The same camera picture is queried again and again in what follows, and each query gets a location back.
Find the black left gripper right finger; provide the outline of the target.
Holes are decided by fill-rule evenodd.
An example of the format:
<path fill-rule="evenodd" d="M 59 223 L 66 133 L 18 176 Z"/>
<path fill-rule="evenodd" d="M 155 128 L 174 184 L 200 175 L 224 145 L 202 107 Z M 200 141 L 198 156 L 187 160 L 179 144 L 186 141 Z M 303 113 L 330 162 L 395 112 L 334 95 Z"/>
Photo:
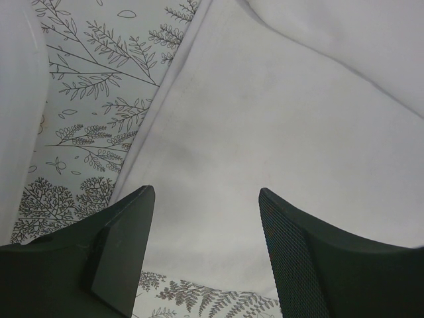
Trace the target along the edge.
<path fill-rule="evenodd" d="M 267 188 L 262 228 L 284 317 L 422 317 L 423 249 L 354 235 Z"/>

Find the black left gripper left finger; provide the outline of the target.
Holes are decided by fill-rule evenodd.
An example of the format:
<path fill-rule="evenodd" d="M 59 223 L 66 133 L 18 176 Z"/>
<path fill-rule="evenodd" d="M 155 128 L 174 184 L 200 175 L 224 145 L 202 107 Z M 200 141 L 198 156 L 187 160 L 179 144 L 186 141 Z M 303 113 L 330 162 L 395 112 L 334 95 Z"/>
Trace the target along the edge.
<path fill-rule="evenodd" d="M 2 317 L 130 317 L 154 212 L 142 186 L 27 244 L 1 247 Z"/>

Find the white t shirt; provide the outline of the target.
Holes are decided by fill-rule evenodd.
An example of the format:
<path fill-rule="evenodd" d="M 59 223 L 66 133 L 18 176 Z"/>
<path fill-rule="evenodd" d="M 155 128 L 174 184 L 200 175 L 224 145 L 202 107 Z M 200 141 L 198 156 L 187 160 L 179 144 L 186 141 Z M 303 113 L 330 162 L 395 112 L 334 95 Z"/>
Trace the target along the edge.
<path fill-rule="evenodd" d="M 423 244 L 423 2 L 203 1 L 113 199 L 156 192 L 142 268 L 276 296 L 262 188 Z"/>

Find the floral patterned table mat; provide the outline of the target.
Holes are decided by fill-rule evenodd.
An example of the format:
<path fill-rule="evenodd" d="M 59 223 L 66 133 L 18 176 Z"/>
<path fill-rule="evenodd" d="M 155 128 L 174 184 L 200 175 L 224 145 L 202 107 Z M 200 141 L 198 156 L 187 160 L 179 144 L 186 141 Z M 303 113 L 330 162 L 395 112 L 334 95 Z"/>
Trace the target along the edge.
<path fill-rule="evenodd" d="M 161 105 L 174 58 L 203 17 L 215 32 L 246 19 L 243 1 L 33 1 L 46 37 L 51 88 L 8 241 L 25 244 L 106 208 L 113 192 L 152 183 L 160 203 L 190 184 L 213 194 L 243 190 L 248 209 L 163 212 L 154 217 L 135 317 L 279 317 L 258 213 L 255 155 L 239 99 L 215 84 L 204 120 L 176 139 L 172 157 L 140 171 L 136 139 Z"/>

